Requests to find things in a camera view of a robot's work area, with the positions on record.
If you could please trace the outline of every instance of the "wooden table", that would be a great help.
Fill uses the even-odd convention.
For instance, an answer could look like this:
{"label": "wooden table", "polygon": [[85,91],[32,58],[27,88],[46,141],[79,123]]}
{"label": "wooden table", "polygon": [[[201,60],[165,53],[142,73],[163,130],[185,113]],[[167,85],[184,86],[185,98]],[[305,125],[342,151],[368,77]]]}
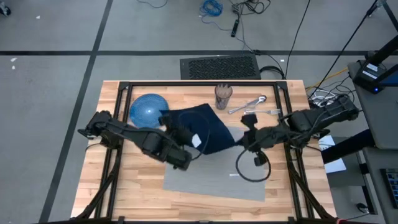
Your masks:
{"label": "wooden table", "polygon": [[[293,111],[308,108],[303,81],[289,80],[286,82]],[[119,81],[105,81],[103,83],[97,111],[114,111],[118,85]],[[135,86],[132,91],[131,101],[147,93],[157,93],[167,100],[171,110],[208,103],[226,126],[235,127],[244,127],[240,123],[243,112],[228,114],[227,111],[241,106],[259,95],[266,95],[268,99],[264,104],[258,105],[258,109],[276,109],[274,91],[271,86],[234,86],[228,107],[223,111],[215,108],[214,88],[214,85]],[[286,114],[282,91],[280,91],[280,97],[284,114]],[[124,105],[125,101],[126,97],[123,96],[121,105]],[[123,108],[124,106],[121,106],[120,119],[123,114]],[[257,128],[274,126],[278,123],[277,116],[265,113],[258,114],[257,118],[259,120]],[[312,142],[312,146],[318,147],[315,141]],[[87,151],[72,217],[81,213],[97,192],[100,186],[105,152],[105,148],[99,145],[93,146]],[[284,147],[282,144],[278,144],[272,149],[268,149],[266,153],[272,164],[272,174],[267,180],[266,188],[264,189],[266,191],[265,201],[258,202],[163,190],[165,164],[143,155],[134,143],[125,141],[113,219],[117,219],[118,216],[125,216],[126,220],[146,221],[287,221],[287,217],[295,217],[295,212]],[[335,216],[335,208],[320,152],[309,148],[305,149],[303,151],[303,162],[310,190],[327,212]],[[304,197],[301,191],[299,191],[299,195],[303,215],[306,217]],[[109,189],[104,196],[103,216],[106,213],[108,197]]]}

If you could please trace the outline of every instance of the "gray tile floor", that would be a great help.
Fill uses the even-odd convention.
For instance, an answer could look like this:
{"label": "gray tile floor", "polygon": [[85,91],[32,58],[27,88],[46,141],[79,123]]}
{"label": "gray tile floor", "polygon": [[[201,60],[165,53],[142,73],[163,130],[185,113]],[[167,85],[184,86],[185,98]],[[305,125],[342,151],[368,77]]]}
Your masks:
{"label": "gray tile floor", "polygon": [[[230,28],[235,20],[228,1],[216,21]],[[398,3],[388,1],[398,15]],[[20,0],[6,1],[12,9],[0,18],[0,52],[15,50],[91,50],[107,0]],[[100,50],[239,50],[242,43],[199,17],[200,1],[170,0],[162,9],[136,1],[114,0]],[[259,16],[244,17],[249,46],[261,50],[290,50],[306,0],[272,1]],[[341,50],[372,0],[312,1],[297,38],[295,50]],[[397,34],[384,10],[367,19],[348,50],[376,50]],[[90,56],[1,56],[0,99],[0,222],[38,222],[55,166],[65,138],[73,107]],[[95,111],[103,80],[180,79],[179,56],[98,56],[85,93],[77,128],[84,127]],[[287,55],[275,55],[285,68]],[[341,57],[332,72],[362,56]],[[289,78],[306,85],[319,81],[335,56],[290,58]],[[398,57],[391,57],[397,62]],[[257,57],[259,66],[273,65],[266,56]],[[328,80],[341,80],[347,74]],[[263,73],[263,79],[279,78]],[[361,115],[351,123],[330,126],[332,134],[350,136],[366,128]],[[65,169],[55,197],[50,220],[66,220],[84,160],[87,140],[72,139]],[[363,202],[357,190],[332,189],[338,215],[359,215],[353,205]],[[377,221],[380,216],[368,218]]]}

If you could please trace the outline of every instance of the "navy towel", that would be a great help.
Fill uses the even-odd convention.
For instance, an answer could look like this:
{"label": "navy towel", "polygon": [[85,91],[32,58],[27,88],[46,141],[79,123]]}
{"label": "navy towel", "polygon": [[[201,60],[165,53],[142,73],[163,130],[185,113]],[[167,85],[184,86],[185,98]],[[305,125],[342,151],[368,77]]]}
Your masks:
{"label": "navy towel", "polygon": [[205,155],[236,145],[228,128],[207,103],[183,110],[161,111],[161,113],[170,116],[172,126],[182,125],[193,134],[198,134],[201,144],[197,149],[202,151],[205,147],[203,151]]}

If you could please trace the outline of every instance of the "blue bowl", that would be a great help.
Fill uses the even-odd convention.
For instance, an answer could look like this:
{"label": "blue bowl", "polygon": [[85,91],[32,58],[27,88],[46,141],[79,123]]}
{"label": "blue bowl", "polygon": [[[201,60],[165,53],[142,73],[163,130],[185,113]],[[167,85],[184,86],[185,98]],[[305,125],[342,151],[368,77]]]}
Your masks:
{"label": "blue bowl", "polygon": [[132,103],[130,119],[137,128],[157,128],[162,116],[160,110],[169,110],[166,100],[158,94],[145,94]]}

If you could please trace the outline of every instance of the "gray felt pad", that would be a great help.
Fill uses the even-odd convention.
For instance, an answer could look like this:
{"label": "gray felt pad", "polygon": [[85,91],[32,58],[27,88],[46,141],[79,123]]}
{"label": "gray felt pad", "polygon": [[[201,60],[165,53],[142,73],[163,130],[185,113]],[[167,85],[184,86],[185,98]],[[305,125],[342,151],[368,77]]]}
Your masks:
{"label": "gray felt pad", "polygon": [[[241,128],[228,129],[234,139],[243,136],[244,130]],[[193,157],[199,153],[192,147],[185,146],[185,149]],[[266,196],[265,181],[248,182],[236,172],[235,160],[243,149],[242,146],[234,146],[214,154],[202,155],[191,162],[187,171],[175,170],[167,164],[163,189],[263,202]],[[254,157],[255,154],[245,152],[239,161],[239,169],[251,179],[263,178],[266,170],[263,166],[254,165]]]}

